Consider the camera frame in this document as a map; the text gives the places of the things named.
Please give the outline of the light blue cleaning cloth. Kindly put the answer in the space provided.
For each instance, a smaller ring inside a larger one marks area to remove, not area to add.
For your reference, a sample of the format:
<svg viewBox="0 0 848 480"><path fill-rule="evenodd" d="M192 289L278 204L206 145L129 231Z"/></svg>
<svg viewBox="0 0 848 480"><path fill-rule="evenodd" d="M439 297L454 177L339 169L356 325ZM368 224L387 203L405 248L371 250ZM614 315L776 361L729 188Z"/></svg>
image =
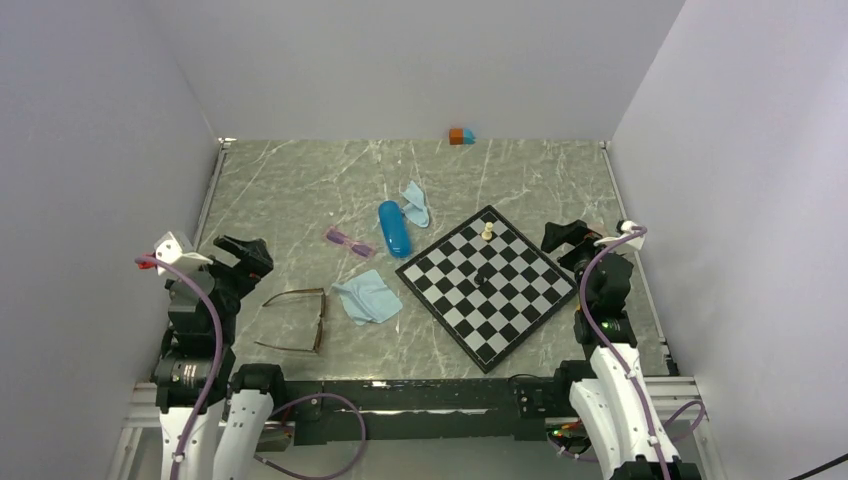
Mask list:
<svg viewBox="0 0 848 480"><path fill-rule="evenodd" d="M376 270L364 272L344 283L334 283L332 289L357 326L382 324L403 308L399 297Z"/></svg>

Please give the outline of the blue glasses case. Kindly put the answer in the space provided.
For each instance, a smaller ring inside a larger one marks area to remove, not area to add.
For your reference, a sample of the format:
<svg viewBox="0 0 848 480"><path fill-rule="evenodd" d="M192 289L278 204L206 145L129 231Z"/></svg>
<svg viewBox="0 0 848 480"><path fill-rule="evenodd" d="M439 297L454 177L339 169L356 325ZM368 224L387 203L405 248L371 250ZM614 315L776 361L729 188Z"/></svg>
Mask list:
<svg viewBox="0 0 848 480"><path fill-rule="evenodd" d="M389 253L395 258L406 258L412 252L401 207L392 200L382 202L378 207L378 219Z"/></svg>

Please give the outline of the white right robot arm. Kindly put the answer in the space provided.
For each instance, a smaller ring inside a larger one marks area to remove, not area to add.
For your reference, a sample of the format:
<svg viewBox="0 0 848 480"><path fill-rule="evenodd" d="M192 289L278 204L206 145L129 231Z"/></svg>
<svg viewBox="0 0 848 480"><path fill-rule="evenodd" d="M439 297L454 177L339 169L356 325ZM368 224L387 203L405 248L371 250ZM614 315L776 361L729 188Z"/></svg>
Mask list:
<svg viewBox="0 0 848 480"><path fill-rule="evenodd" d="M604 236L584 221L548 222L541 248L570 249L558 263L578 283L574 332L585 360L562 363L554 407L576 415L605 479L698 479L668 436L647 391L637 340L625 310L634 265L616 253L639 250L645 227L622 220Z"/></svg>

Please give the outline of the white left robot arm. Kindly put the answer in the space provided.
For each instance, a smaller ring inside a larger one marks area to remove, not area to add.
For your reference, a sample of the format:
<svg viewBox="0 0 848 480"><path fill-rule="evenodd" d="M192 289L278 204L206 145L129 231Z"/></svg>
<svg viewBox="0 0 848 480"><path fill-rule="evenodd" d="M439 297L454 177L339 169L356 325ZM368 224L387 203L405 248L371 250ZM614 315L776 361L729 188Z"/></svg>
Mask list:
<svg viewBox="0 0 848 480"><path fill-rule="evenodd" d="M163 442L164 479L243 479L267 420L287 406L277 365L237 365L232 345L241 301L273 269L262 239L219 236L228 265L167 233L140 268L165 277L168 326L151 380Z"/></svg>

